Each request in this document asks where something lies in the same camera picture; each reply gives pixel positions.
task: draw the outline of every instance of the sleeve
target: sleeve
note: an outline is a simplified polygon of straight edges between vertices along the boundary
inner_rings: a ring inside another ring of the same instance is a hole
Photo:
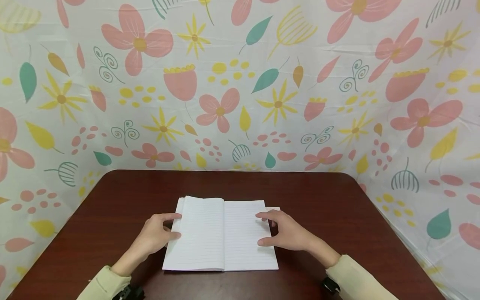
[[[340,286],[343,300],[398,300],[348,255],[342,255],[326,273]]]
[[[121,277],[104,266],[90,281],[77,300],[112,300],[130,283],[131,277]]]

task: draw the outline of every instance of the wooden table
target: wooden table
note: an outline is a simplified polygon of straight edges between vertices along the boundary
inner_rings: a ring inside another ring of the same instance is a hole
[[[13,292],[12,300],[76,299],[100,268],[127,250],[154,213],[179,197],[260,200],[280,206],[340,253],[348,253],[400,300],[444,299],[363,193],[341,173],[117,170],[108,173]],[[147,300],[329,299],[324,269],[304,252],[276,249],[279,271],[162,271],[165,250],[133,274]]]

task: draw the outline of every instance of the floral backdrop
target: floral backdrop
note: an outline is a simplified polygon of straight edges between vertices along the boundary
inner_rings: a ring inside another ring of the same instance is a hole
[[[480,299],[479,21],[480,0],[0,0],[0,299],[119,168],[345,172],[447,298]]]

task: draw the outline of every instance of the yellow star flower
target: yellow star flower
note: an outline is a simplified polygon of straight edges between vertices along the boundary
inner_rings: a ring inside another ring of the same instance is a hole
[[[448,53],[449,57],[452,57],[453,49],[458,49],[458,50],[461,50],[461,51],[467,50],[467,48],[465,48],[465,47],[456,43],[456,41],[458,41],[461,38],[464,38],[465,36],[467,36],[470,33],[470,30],[469,30],[469,31],[466,31],[466,32],[460,34],[459,36],[457,36],[461,27],[462,27],[462,22],[460,22],[460,24],[458,24],[458,26],[453,30],[452,34],[449,34],[449,32],[447,30],[445,32],[445,37],[444,37],[443,41],[442,40],[431,40],[430,44],[432,44],[434,46],[437,46],[439,48],[432,55],[430,55],[428,58],[430,59],[430,58],[434,57],[435,55],[437,55],[438,53],[440,53],[440,55],[438,57],[438,61],[437,61],[437,63],[439,63],[442,60],[442,58],[445,54],[445,51]]]
[[[360,117],[360,120],[359,120],[358,123],[357,123],[357,119],[353,119],[351,129],[340,129],[340,130],[338,130],[338,132],[341,133],[341,134],[348,134],[347,137],[345,139],[343,139],[343,141],[340,142],[340,144],[343,143],[344,141],[348,140],[347,145],[350,145],[350,143],[352,142],[354,137],[358,141],[360,139],[360,134],[368,134],[368,131],[361,130],[361,128],[364,127],[365,125],[367,125],[368,123],[370,123],[373,120],[373,118],[366,121],[365,123],[363,123],[366,115],[367,115],[367,111],[365,111],[363,113],[363,115],[362,115],[362,117]]]
[[[285,120],[287,119],[287,115],[285,114],[285,110],[288,110],[289,112],[294,113],[294,114],[298,113],[296,109],[294,109],[294,108],[292,108],[288,105],[285,105],[285,103],[287,101],[289,101],[290,99],[292,99],[298,93],[298,91],[291,93],[290,95],[288,95],[284,99],[283,97],[285,96],[286,89],[287,89],[287,80],[285,79],[285,81],[283,82],[283,85],[282,85],[282,89],[280,90],[280,94],[278,94],[278,98],[276,96],[276,90],[273,89],[273,101],[272,102],[265,102],[265,101],[257,100],[258,104],[260,104],[264,108],[273,108],[268,113],[268,115],[264,119],[263,123],[265,123],[272,116],[272,114],[275,113],[274,116],[273,116],[273,125],[276,126],[276,121],[278,119],[278,111],[280,111],[280,114],[282,114],[282,117]]]
[[[47,102],[44,105],[38,107],[39,109],[54,109],[57,106],[60,105],[60,117],[61,117],[61,122],[63,125],[65,125],[65,112],[70,116],[72,120],[77,122],[75,119],[75,116],[73,115],[72,111],[70,110],[70,107],[78,110],[78,111],[83,111],[83,109],[80,108],[80,106],[76,105],[75,102],[82,102],[82,103],[87,103],[86,99],[83,99],[82,97],[67,97],[66,94],[70,90],[70,87],[72,86],[72,81],[69,80],[63,85],[63,89],[60,90],[57,82],[55,79],[52,77],[52,75],[47,72],[47,77],[48,81],[50,81],[50,85],[52,86],[53,91],[47,87],[43,86],[43,88],[46,90],[46,92],[53,98],[53,101]]]
[[[188,23],[187,23],[187,29],[188,29],[189,34],[187,34],[187,35],[186,34],[178,34],[178,36],[180,38],[182,38],[186,41],[191,41],[190,45],[188,46],[188,49],[187,49],[187,55],[190,53],[192,48],[195,48],[195,56],[198,59],[198,48],[197,47],[199,47],[202,51],[205,52],[205,49],[202,45],[202,42],[205,43],[205,44],[210,44],[209,40],[207,40],[203,37],[199,37],[199,35],[205,29],[205,26],[206,26],[206,24],[203,23],[202,26],[200,26],[200,28],[198,28],[198,30],[197,30],[197,21],[195,19],[195,14],[193,14],[192,28],[191,29],[190,29],[190,25],[188,25]]]
[[[153,131],[153,132],[159,132],[158,136],[156,137],[156,142],[160,141],[162,139],[162,137],[164,137],[165,141],[167,141],[167,144],[170,146],[170,140],[168,139],[168,137],[170,137],[172,140],[176,141],[177,139],[175,138],[175,136],[173,134],[183,135],[182,132],[170,128],[170,125],[172,125],[173,122],[175,122],[175,119],[177,118],[177,116],[173,116],[168,121],[168,123],[165,124],[165,115],[163,114],[163,110],[162,110],[161,107],[159,108],[158,116],[159,116],[159,120],[157,120],[152,115],[152,119],[153,119],[153,122],[155,123],[155,127],[145,126],[145,125],[142,125],[142,127],[145,128],[145,129],[148,129],[150,131]]]

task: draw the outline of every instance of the notebook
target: notebook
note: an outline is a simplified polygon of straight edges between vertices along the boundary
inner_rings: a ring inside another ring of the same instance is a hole
[[[168,243],[163,269],[278,270],[274,247],[257,245],[259,239],[271,237],[268,222],[255,217],[263,211],[263,200],[180,198],[176,212],[182,219],[173,222],[172,231],[182,233],[182,237]]]

